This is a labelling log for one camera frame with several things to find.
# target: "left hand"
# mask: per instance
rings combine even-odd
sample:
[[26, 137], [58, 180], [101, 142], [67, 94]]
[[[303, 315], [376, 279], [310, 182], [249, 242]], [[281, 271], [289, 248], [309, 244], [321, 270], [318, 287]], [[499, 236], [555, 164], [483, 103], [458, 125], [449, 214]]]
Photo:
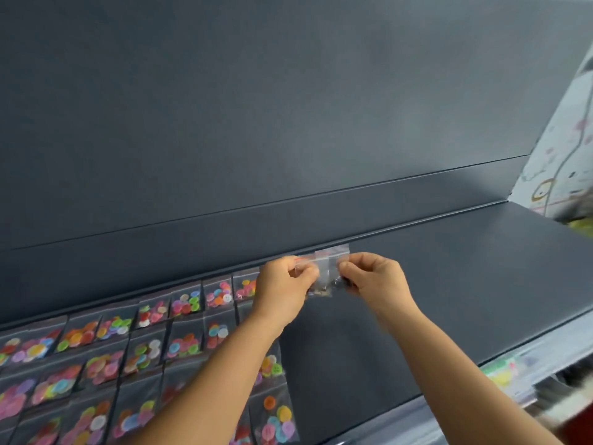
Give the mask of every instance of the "left hand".
[[291, 276], [296, 256], [284, 256], [266, 263], [257, 276], [252, 315], [264, 318], [278, 336], [293, 321], [305, 303], [307, 290], [319, 276], [317, 266], [309, 264], [298, 277]]

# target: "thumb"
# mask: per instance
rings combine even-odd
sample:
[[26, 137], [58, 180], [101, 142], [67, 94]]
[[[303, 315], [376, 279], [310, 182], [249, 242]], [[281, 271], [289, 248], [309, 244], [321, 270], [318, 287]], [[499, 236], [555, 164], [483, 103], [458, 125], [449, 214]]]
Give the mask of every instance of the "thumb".
[[348, 278], [352, 283], [354, 283], [358, 288], [364, 285], [365, 279], [367, 278], [367, 273], [363, 269], [357, 267], [352, 262], [344, 261], [340, 262], [338, 267], [340, 273], [345, 278]]
[[302, 285], [304, 290], [309, 290], [317, 277], [319, 276], [319, 269], [315, 265], [308, 265], [298, 276], [297, 281]]

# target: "hand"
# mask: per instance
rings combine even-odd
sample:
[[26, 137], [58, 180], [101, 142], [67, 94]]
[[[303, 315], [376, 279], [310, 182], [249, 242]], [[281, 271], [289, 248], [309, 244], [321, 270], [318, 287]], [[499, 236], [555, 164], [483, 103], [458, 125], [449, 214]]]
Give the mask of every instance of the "hand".
[[256, 283], [253, 302], [254, 316], [263, 317], [278, 336], [293, 321], [305, 303], [307, 290], [319, 276], [315, 265], [307, 265], [297, 278], [291, 276], [297, 262], [296, 256], [284, 256], [266, 263]]
[[387, 320], [393, 315], [420, 312], [399, 262], [378, 254], [354, 253], [340, 262], [338, 269], [352, 282], [352, 291], [367, 302], [381, 323], [389, 323]]

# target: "gray panel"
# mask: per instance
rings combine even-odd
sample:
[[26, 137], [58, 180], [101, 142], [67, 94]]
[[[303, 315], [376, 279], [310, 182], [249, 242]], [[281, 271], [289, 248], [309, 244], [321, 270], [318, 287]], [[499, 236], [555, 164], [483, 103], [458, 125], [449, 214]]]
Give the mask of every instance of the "gray panel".
[[526, 157], [0, 253], [0, 323], [502, 201]]
[[0, 249], [528, 154], [593, 36], [574, 0], [3, 2]]
[[[593, 308], [593, 241], [514, 203], [350, 245], [397, 259], [420, 308], [474, 362]], [[280, 344], [304, 445], [419, 395], [395, 342], [346, 293], [307, 302]]]

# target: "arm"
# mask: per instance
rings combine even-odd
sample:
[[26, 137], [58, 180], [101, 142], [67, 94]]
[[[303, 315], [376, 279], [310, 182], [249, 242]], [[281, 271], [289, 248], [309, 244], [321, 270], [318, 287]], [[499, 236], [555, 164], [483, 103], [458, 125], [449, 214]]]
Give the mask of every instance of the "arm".
[[340, 273], [402, 349], [450, 445], [560, 445], [420, 312], [396, 261], [351, 254]]
[[266, 351], [293, 321], [318, 269], [290, 276], [295, 256], [268, 262], [246, 321], [228, 336], [202, 371], [159, 414], [126, 442], [130, 445], [228, 445]]

